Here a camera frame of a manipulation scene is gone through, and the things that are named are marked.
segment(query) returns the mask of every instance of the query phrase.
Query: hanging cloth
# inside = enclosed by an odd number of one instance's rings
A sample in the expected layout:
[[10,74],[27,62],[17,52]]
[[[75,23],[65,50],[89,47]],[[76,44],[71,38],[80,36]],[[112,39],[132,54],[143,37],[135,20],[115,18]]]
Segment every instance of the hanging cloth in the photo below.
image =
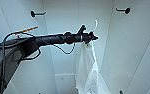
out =
[[80,44],[76,55],[75,79],[79,94],[98,94],[98,65],[92,41]]

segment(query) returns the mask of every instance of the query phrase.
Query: wall mount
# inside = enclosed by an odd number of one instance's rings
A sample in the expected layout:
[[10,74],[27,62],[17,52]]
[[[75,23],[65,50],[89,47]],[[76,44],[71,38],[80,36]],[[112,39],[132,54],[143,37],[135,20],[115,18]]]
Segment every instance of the wall mount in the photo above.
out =
[[125,10],[119,10],[119,9],[116,8],[116,11],[125,11],[125,14],[128,14],[130,12],[130,8],[127,8]]
[[32,17],[35,17],[35,15],[45,15],[46,14],[46,12],[44,12],[44,13],[35,13],[34,11],[31,11],[31,16]]

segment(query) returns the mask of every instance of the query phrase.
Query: robotic arm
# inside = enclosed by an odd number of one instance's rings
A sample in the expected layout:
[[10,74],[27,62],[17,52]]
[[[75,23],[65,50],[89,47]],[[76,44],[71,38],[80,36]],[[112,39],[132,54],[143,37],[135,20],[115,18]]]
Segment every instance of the robotic arm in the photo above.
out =
[[[39,47],[54,44],[72,44],[75,42],[89,43],[91,40],[97,40],[98,37],[94,36],[93,32],[83,33],[86,27],[82,25],[77,34],[66,32],[65,34],[37,36],[29,38],[20,38],[5,41],[0,44],[0,94],[3,93],[13,74],[22,60],[27,60],[28,56],[37,51]],[[2,47],[5,49],[6,65],[5,77],[2,78]]]

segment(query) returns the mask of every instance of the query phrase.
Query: cable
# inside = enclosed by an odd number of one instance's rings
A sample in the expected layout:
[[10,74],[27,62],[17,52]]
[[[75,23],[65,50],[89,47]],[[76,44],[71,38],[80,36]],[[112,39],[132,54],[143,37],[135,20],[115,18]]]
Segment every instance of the cable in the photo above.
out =
[[57,47],[58,49],[60,49],[60,50],[61,50],[63,53],[65,53],[65,54],[71,54],[71,53],[73,52],[74,48],[75,48],[75,43],[74,43],[73,48],[72,48],[72,50],[71,50],[70,52],[65,52],[62,48],[60,48],[60,47],[57,46],[57,45],[54,45],[54,44],[53,44],[53,46]]
[[7,38],[13,34],[16,34],[16,33],[22,33],[22,34],[26,34],[26,35],[30,35],[30,36],[33,36],[31,34],[28,34],[28,33],[23,33],[23,32],[13,32],[13,33],[10,33],[8,34],[4,39],[3,39],[3,44],[2,44],[2,54],[3,54],[3,61],[2,61],[2,70],[1,70],[1,83],[0,83],[0,94],[3,93],[3,89],[4,89],[4,83],[5,83],[5,67],[6,67],[6,56],[5,56],[5,42],[7,40]]
[[73,52],[74,48],[75,48],[75,43],[74,43],[74,46],[73,46],[72,50],[71,50],[70,52],[65,52],[62,48],[60,48],[60,47],[57,46],[57,45],[50,44],[50,43],[48,43],[48,42],[46,42],[46,41],[44,41],[44,40],[42,40],[42,39],[40,39],[40,40],[41,40],[42,42],[48,44],[48,45],[52,45],[52,46],[57,47],[58,49],[60,49],[60,50],[61,50],[63,53],[65,53],[65,54],[71,54],[71,53]]

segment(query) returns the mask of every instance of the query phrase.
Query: black hook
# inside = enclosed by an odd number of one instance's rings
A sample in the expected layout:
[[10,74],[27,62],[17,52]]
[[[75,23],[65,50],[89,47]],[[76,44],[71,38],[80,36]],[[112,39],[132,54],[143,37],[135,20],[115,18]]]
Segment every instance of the black hook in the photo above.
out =
[[34,13],[34,11],[31,11],[31,16],[35,17],[35,15],[44,15],[46,12],[44,13]]
[[117,11],[125,11],[126,14],[128,14],[128,13],[130,12],[130,8],[127,8],[127,9],[125,9],[125,10],[118,10],[118,9],[116,8],[116,10],[117,10]]

